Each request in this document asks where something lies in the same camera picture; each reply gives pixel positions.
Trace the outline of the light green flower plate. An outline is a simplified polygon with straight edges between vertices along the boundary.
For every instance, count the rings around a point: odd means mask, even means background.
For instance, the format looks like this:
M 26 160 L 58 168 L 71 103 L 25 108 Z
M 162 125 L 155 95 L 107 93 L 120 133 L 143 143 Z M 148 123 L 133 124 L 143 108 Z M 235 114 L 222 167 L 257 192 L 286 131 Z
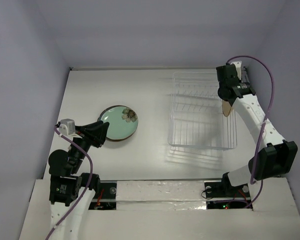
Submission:
M 136 112 L 125 105 L 114 105 L 103 110 L 99 121 L 109 123 L 106 139 L 119 142 L 131 137 L 137 130 L 139 119 Z

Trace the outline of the beige yellow plate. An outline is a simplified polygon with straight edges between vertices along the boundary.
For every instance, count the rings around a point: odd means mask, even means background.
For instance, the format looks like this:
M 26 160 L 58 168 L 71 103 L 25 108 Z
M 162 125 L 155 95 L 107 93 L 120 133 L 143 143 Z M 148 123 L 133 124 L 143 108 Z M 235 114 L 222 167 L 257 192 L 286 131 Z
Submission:
M 228 117 L 233 111 L 233 107 L 231 106 L 231 104 L 228 101 L 223 100 L 221 107 L 222 107 L 222 114 L 225 117 Z

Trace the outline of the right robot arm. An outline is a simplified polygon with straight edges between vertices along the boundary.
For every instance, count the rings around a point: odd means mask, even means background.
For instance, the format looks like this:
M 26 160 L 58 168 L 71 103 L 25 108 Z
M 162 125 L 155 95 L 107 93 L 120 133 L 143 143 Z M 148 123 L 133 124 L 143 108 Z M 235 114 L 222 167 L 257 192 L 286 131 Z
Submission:
M 237 61 L 216 68 L 217 94 L 240 115 L 256 149 L 247 165 L 222 175 L 220 190 L 225 196 L 232 196 L 250 182 L 289 173 L 298 151 L 297 144 L 287 141 L 268 119 L 256 91 L 249 82 L 242 81 L 240 67 Z

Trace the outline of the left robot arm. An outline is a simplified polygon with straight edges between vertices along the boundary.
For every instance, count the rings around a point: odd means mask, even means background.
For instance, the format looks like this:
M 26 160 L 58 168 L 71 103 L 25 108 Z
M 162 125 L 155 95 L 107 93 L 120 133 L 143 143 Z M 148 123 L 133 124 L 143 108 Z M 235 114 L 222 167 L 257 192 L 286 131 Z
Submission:
M 78 240 L 92 199 L 100 194 L 101 181 L 93 172 L 88 151 L 106 141 L 110 124 L 102 120 L 77 126 L 62 119 L 54 126 L 58 137 L 69 143 L 48 157 L 50 175 L 50 231 L 47 240 Z

